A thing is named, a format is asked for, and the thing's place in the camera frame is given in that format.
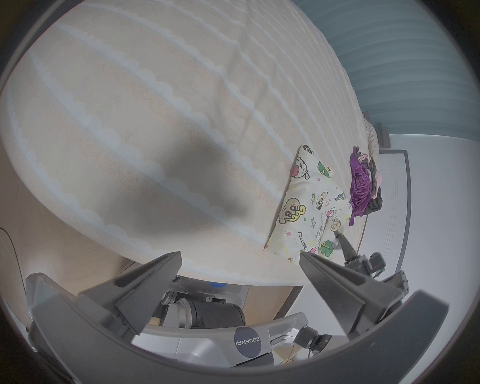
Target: bodenai logo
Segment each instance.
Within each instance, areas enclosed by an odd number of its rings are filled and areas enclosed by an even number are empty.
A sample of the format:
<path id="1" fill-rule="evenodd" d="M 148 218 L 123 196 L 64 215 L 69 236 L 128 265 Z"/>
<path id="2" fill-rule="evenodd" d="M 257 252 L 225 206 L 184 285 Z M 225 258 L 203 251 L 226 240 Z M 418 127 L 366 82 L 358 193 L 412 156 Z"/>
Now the bodenai logo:
<path id="1" fill-rule="evenodd" d="M 262 341 L 253 328 L 240 327 L 235 331 L 235 346 L 243 356 L 254 358 L 262 350 Z"/>

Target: white cartoon print cloth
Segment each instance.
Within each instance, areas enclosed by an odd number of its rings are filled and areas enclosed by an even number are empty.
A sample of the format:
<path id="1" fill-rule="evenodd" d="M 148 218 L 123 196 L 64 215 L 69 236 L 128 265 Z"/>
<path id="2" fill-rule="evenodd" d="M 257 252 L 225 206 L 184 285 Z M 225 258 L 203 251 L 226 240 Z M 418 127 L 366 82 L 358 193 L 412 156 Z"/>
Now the white cartoon print cloth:
<path id="1" fill-rule="evenodd" d="M 301 251 L 324 257 L 332 254 L 337 244 L 333 231 L 342 232 L 352 214 L 332 175 L 307 145 L 300 148 L 275 229 L 265 246 L 269 251 L 297 265 Z"/>

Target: wooden floor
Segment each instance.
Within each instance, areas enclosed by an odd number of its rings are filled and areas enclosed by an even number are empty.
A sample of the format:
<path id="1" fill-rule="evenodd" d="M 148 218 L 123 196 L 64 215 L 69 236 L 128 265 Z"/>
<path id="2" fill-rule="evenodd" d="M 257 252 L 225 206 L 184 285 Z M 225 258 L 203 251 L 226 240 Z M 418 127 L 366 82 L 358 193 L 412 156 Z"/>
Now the wooden floor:
<path id="1" fill-rule="evenodd" d="M 24 281 L 43 272 L 70 293 L 107 281 L 132 264 L 54 216 L 25 187 L 0 143 L 0 294 L 28 327 Z M 247 324 L 272 320 L 292 287 L 251 287 Z"/>

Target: purple garment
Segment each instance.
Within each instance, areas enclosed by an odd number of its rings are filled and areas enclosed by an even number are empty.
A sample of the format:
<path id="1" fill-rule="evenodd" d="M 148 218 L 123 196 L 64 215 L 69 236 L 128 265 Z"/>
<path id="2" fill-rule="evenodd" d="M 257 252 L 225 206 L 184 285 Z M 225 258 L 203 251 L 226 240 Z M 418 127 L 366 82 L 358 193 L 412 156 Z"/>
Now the purple garment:
<path id="1" fill-rule="evenodd" d="M 352 205 L 352 216 L 350 226 L 353 225 L 356 216 L 363 216 L 368 203 L 370 202 L 370 193 L 372 192 L 372 182 L 368 175 L 368 168 L 360 164 L 357 158 L 359 147 L 353 147 L 353 153 L 350 155 L 350 168 L 352 170 L 352 184 L 350 187 Z"/>

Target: bed sheet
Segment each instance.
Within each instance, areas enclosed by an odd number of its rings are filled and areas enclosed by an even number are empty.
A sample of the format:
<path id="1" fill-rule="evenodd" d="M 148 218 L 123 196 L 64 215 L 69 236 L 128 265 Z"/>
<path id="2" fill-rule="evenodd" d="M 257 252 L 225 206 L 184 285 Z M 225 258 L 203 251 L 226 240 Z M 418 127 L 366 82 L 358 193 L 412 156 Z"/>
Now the bed sheet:
<path id="1" fill-rule="evenodd" d="M 345 70 L 289 1 L 85 1 L 22 58 L 0 111 L 15 170 L 60 219 L 232 284 L 308 284 L 264 250 L 297 150 L 349 191 L 353 146 L 369 148 Z"/>

